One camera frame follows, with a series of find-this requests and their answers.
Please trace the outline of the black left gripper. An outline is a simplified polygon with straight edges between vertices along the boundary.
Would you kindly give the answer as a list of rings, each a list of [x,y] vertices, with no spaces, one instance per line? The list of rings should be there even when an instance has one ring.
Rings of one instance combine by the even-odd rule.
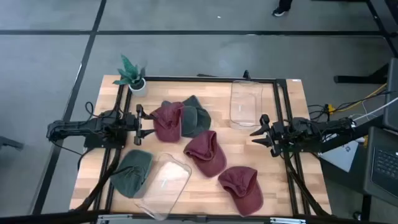
[[[126,131],[135,131],[136,135],[134,136],[134,144],[137,146],[141,145],[141,113],[142,113],[143,107],[142,105],[136,105],[136,115],[133,115],[131,113],[128,113],[125,115],[125,130]],[[146,120],[156,120],[156,117],[152,114],[146,114],[142,113],[142,119]],[[154,129],[147,129],[147,130],[142,130],[142,139],[144,139],[146,136],[154,133]]]

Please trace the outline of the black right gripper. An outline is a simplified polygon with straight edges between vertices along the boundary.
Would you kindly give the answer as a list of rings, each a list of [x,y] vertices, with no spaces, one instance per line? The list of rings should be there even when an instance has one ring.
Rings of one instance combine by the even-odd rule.
[[[272,157],[278,157],[281,154],[290,154],[292,152],[290,148],[290,125],[291,122],[287,122],[285,125],[285,121],[277,121],[272,124],[271,129],[269,127],[269,117],[267,114],[262,114],[259,122],[260,128],[251,133],[250,136],[259,136],[264,133],[267,133],[269,130],[269,136],[261,139],[253,139],[254,143],[262,144],[265,147],[271,147],[271,155]]]

